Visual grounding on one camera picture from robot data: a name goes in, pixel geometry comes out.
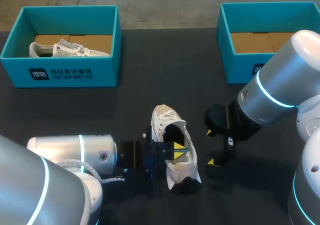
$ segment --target cardboard box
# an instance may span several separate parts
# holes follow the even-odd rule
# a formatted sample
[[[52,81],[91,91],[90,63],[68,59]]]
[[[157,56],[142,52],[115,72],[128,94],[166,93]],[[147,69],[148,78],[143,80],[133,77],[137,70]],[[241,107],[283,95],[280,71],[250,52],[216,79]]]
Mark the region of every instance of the cardboard box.
[[[109,35],[101,43],[110,56],[28,57],[36,35]],[[117,6],[23,7],[0,60],[16,88],[115,87],[121,36]]]
[[[294,32],[269,32],[270,41],[275,52],[278,52],[291,39]]]
[[[311,1],[222,3],[216,37],[227,82],[248,83],[275,54],[237,53],[233,33],[293,33],[304,29],[320,34],[320,11]],[[271,37],[276,50],[287,39],[275,41]]]
[[[36,35],[34,41],[40,45],[57,44],[61,39],[69,41],[69,35]]]
[[[237,54],[274,52],[268,33],[235,32],[231,38]]]
[[[112,38],[112,35],[71,35],[69,42],[73,44],[80,44],[88,49],[111,54]]]

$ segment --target silver robot arm segment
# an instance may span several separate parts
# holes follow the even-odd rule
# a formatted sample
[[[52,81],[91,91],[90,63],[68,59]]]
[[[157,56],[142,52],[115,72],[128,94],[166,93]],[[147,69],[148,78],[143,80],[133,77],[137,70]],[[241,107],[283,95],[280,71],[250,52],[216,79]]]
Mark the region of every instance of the silver robot arm segment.
[[[0,135],[0,223],[87,225],[90,195],[71,172]]]
[[[264,126],[319,95],[319,48],[319,34],[296,32],[241,90],[237,100],[242,112]]]

